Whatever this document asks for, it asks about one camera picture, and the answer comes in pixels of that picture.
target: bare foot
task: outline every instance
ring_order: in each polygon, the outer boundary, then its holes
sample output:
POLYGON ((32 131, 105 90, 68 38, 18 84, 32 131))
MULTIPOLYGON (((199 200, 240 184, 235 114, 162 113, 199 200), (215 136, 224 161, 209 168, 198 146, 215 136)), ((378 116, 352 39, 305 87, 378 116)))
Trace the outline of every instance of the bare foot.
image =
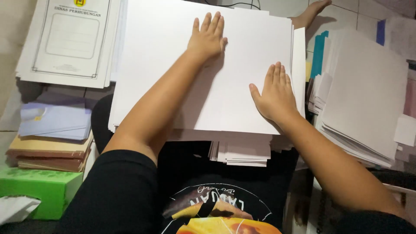
POLYGON ((332 0, 317 1, 310 4, 306 10, 298 17, 290 17, 295 29, 304 27, 308 29, 315 17, 321 13, 325 7, 332 4, 332 0))

